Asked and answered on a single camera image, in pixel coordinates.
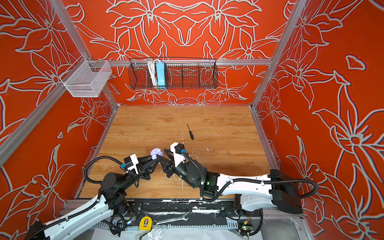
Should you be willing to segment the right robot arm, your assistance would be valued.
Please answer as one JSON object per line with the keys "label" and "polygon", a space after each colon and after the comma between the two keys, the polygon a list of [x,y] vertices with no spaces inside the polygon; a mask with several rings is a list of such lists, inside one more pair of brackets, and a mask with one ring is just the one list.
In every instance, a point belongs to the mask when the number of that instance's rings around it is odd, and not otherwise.
{"label": "right robot arm", "polygon": [[277,208],[284,213],[302,214],[301,200],[319,190],[319,185],[312,180],[292,179],[276,169],[255,177],[210,172],[185,151],[167,158],[162,155],[153,158],[160,162],[168,178],[177,175],[190,187],[199,189],[203,201],[211,203],[221,196],[237,195],[239,209],[245,212]]}

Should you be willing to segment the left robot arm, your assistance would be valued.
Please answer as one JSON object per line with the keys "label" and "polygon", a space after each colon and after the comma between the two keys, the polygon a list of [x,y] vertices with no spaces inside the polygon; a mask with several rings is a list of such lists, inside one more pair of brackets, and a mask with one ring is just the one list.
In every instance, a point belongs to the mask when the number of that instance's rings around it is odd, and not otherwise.
{"label": "left robot arm", "polygon": [[92,180],[85,173],[88,182],[101,186],[97,196],[55,221],[34,223],[25,238],[73,240],[99,222],[107,224],[114,234],[123,232],[129,225],[126,214],[132,212],[126,200],[126,190],[132,185],[137,187],[141,179],[150,180],[158,160],[157,156],[137,158],[131,155],[122,163],[115,158],[107,158],[119,164],[123,173],[108,173],[102,181]]}

